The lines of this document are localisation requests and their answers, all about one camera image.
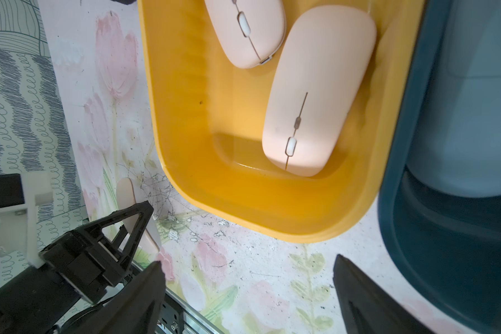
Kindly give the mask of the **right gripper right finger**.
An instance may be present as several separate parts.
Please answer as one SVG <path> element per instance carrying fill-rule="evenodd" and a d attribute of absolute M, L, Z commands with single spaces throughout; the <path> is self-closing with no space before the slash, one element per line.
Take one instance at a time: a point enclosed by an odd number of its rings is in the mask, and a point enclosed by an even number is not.
<path fill-rule="evenodd" d="M 351 260 L 337 255 L 333 282 L 348 333 L 431 333 Z"/>

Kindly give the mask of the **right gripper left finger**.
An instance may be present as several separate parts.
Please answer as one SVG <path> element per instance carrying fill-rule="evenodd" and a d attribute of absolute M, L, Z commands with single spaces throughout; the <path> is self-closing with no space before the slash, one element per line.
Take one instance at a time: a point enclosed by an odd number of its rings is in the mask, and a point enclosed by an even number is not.
<path fill-rule="evenodd" d="M 159 261 L 152 262 L 105 306 L 69 333 L 154 333 L 166 286 Z"/>

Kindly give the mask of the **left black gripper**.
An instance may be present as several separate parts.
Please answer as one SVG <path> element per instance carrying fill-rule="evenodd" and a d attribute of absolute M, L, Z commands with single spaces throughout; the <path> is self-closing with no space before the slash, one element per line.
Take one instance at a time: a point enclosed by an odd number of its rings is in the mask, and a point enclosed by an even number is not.
<path fill-rule="evenodd" d="M 129 274 L 152 214 L 149 202 L 136 203 L 65 233 L 46 246 L 39 256 L 83 299 L 97 303 L 108 286 L 117 286 Z M 122 226 L 113 239 L 103 233 L 104 228 L 134 217 L 132 232 Z"/>

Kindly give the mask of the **blue mouse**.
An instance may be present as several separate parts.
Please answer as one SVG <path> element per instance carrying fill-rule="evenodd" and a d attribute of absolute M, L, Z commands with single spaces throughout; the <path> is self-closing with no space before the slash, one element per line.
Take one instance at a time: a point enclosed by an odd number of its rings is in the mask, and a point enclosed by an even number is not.
<path fill-rule="evenodd" d="M 409 158 L 439 192 L 501 196 L 501 1 L 455 1 Z"/>

